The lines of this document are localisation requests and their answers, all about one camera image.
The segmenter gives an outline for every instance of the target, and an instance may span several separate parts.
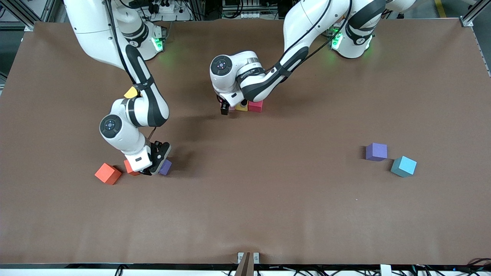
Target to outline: pink cube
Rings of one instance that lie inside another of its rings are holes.
[[[252,112],[261,112],[263,111],[263,101],[260,102],[249,102],[249,111]]]

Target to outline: power strip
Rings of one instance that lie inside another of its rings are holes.
[[[241,19],[242,18],[259,18],[260,16],[261,16],[261,14],[258,12],[243,12],[243,13],[241,13]]]

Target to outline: brown tabletop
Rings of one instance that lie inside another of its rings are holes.
[[[166,176],[123,165],[98,125],[130,87],[69,24],[24,35],[0,97],[0,262],[464,264],[491,255],[491,80],[457,19],[383,20],[364,56],[323,49],[262,113],[219,114],[219,54],[282,53],[281,21],[175,23],[148,62],[169,103]],[[319,38],[313,47],[322,43]],[[144,129],[149,134],[150,128]],[[388,144],[389,158],[363,159]]]

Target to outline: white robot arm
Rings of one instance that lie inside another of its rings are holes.
[[[394,0],[394,2],[414,0]],[[307,58],[314,39],[348,11],[347,19],[334,35],[345,35],[333,47],[347,58],[361,56],[368,48],[372,32],[385,9],[385,0],[301,0],[288,12],[283,24],[284,53],[270,70],[265,70],[255,52],[219,55],[210,65],[210,78],[221,104],[221,113],[229,106],[264,100]]]
[[[100,62],[124,69],[140,93],[112,104],[101,121],[101,135],[126,156],[133,171],[158,173],[170,144],[150,143],[138,127],[163,125],[169,109],[143,57],[119,30],[110,0],[65,0],[65,6],[82,49]]]

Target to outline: cube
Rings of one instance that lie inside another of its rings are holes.
[[[391,172],[401,176],[408,177],[414,174],[414,170],[416,169],[417,162],[407,158],[406,156],[402,156],[394,160],[394,164],[392,165]]]
[[[385,144],[371,143],[366,150],[366,160],[382,161],[387,159],[387,145]]]
[[[133,86],[124,94],[124,97],[127,99],[135,98],[136,96],[138,96],[138,91]]]
[[[261,112],[263,110],[263,101],[259,101],[257,103],[249,102],[247,108],[252,112]]]
[[[104,163],[95,173],[95,176],[106,184],[114,185],[116,180],[121,176],[121,172],[116,170],[115,167]]]
[[[127,159],[125,159],[125,161],[124,161],[124,167],[126,168],[126,172],[131,174],[132,176],[136,176],[136,175],[140,174],[137,171],[133,171],[133,169],[131,168],[131,165],[130,165],[130,161],[128,161]]]
[[[162,174],[162,175],[167,175],[169,173],[169,170],[170,170],[170,166],[172,165],[172,162],[165,159],[164,160],[164,164],[162,164],[162,167],[160,168],[159,170],[159,174]]]
[[[245,104],[245,106],[241,105],[240,103],[235,106],[235,110],[240,110],[240,111],[247,111],[247,106],[249,105],[249,102]]]

